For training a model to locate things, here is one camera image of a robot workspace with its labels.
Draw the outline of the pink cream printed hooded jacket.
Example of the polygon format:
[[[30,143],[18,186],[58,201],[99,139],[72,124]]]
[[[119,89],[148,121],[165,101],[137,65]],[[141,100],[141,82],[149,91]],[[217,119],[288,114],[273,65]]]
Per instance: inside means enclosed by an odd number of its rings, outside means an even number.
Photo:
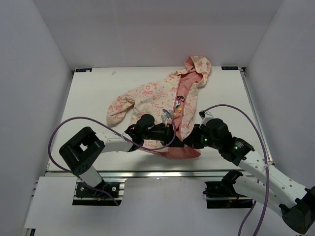
[[[107,124],[112,126],[122,121],[129,108],[133,109],[130,124],[135,124],[144,114],[152,115],[159,124],[162,110],[166,109],[174,112],[177,137],[181,141],[185,139],[193,129],[199,90],[206,85],[212,67],[203,56],[190,56],[184,65],[163,80],[138,86],[118,96],[108,108]]]

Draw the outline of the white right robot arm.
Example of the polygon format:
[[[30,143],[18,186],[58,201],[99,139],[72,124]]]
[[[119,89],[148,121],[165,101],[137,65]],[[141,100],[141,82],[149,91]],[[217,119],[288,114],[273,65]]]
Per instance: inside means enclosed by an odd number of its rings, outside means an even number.
[[[204,119],[183,142],[194,149],[216,149],[225,160],[256,178],[252,180],[239,171],[229,171],[220,184],[226,195],[244,195],[267,204],[299,234],[306,234],[315,222],[315,189],[295,182],[274,165],[265,164],[254,147],[233,137],[221,119]]]

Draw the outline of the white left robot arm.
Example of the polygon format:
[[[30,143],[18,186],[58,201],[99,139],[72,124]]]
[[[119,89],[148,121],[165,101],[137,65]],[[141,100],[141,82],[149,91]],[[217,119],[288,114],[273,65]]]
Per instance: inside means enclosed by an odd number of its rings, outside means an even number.
[[[162,147],[145,148],[145,140],[159,141]],[[100,154],[133,152],[140,148],[156,151],[168,147],[184,147],[183,142],[176,136],[175,124],[170,124],[167,120],[155,124],[154,117],[145,114],[135,124],[130,125],[123,135],[96,133],[90,127],[84,127],[60,148],[59,154],[72,174],[86,184],[88,192],[99,196],[103,193],[105,183],[93,163]]]

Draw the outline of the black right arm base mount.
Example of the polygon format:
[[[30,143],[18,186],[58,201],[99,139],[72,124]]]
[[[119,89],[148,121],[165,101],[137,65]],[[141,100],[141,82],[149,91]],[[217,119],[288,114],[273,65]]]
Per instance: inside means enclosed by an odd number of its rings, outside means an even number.
[[[229,171],[220,181],[205,182],[207,209],[242,209],[251,208],[253,200],[237,193],[234,184],[243,174],[237,170]]]

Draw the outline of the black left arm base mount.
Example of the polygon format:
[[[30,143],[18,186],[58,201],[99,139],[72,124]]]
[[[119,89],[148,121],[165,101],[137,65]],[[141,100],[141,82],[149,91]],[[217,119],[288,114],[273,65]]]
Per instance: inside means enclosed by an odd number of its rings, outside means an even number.
[[[125,181],[104,179],[100,186],[90,188],[78,180],[73,194],[73,206],[118,207],[123,199]]]

